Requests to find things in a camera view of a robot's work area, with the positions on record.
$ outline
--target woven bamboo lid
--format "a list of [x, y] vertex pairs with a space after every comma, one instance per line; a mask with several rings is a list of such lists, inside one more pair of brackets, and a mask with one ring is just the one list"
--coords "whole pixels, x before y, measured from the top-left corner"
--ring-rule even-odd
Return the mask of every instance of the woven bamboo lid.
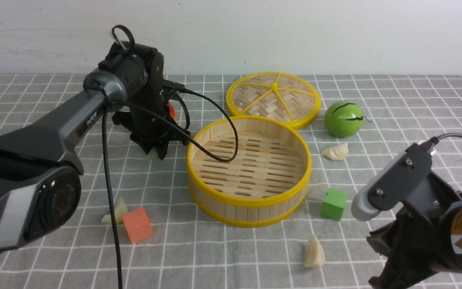
[[294, 130], [310, 125], [320, 110], [320, 96], [308, 82], [286, 73], [255, 73], [237, 80], [226, 95], [232, 115], [280, 121]]

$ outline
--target yellow warning sticker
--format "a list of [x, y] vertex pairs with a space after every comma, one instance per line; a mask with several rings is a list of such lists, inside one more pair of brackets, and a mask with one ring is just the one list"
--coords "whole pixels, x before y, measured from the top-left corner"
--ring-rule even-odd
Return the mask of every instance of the yellow warning sticker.
[[457, 213], [450, 227], [450, 241], [455, 254], [462, 254], [462, 210]]
[[450, 228], [451, 235], [462, 235], [462, 210], [457, 213]]

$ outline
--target bamboo steamer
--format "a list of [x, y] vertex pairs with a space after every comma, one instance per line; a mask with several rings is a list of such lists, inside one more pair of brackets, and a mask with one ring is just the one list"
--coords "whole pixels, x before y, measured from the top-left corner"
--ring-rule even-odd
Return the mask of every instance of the bamboo steamer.
[[300, 130], [317, 118], [321, 100], [308, 82], [287, 73], [247, 75], [231, 85], [226, 105], [232, 115], [275, 119]]
[[[238, 131], [237, 157], [221, 163], [188, 147], [188, 187], [197, 205], [233, 226], [260, 227], [291, 215], [308, 190], [311, 157], [294, 130], [264, 117], [231, 117]], [[211, 153], [233, 155], [235, 136], [226, 119], [211, 123], [194, 139]]]

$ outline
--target toy melon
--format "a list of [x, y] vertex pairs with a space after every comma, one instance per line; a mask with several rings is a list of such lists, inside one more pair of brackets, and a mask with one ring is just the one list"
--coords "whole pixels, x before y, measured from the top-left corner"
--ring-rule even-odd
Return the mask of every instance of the toy melon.
[[324, 117], [327, 130], [336, 137], [348, 137], [363, 126], [361, 108], [351, 101], [338, 101], [329, 106]]

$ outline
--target table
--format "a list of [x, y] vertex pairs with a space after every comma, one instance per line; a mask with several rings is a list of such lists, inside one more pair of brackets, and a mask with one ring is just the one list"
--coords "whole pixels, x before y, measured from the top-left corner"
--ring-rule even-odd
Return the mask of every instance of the table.
[[[299, 133], [313, 158], [308, 197], [281, 223], [256, 229], [224, 226], [199, 210], [187, 189], [187, 147], [172, 143], [159, 161], [146, 156], [121, 126], [109, 126], [109, 155], [115, 197], [130, 210], [144, 207], [154, 236], [131, 245], [119, 225], [124, 280], [128, 289], [369, 288], [383, 269], [365, 241], [369, 230], [394, 218], [383, 212], [367, 223], [350, 213], [352, 197], [410, 143], [444, 132], [462, 132], [462, 75], [300, 75], [322, 97], [318, 119]], [[224, 104], [240, 75], [168, 75], [169, 80]], [[84, 75], [0, 75], [0, 135], [32, 123], [82, 89]], [[197, 97], [184, 97], [196, 132], [221, 119]], [[323, 115], [334, 101], [348, 99], [366, 117], [347, 139], [326, 131]], [[101, 225], [108, 204], [101, 157], [100, 121], [77, 147], [85, 168], [83, 194], [66, 225], [20, 250], [0, 255], [0, 289], [114, 289], [116, 261], [110, 226]], [[345, 161], [319, 151], [348, 142]], [[462, 140], [437, 146], [433, 168], [462, 189]], [[349, 194], [341, 222], [320, 216], [328, 187]], [[306, 240], [315, 234], [326, 252], [322, 269], [302, 266]], [[416, 288], [462, 289], [462, 275], [438, 274]]]

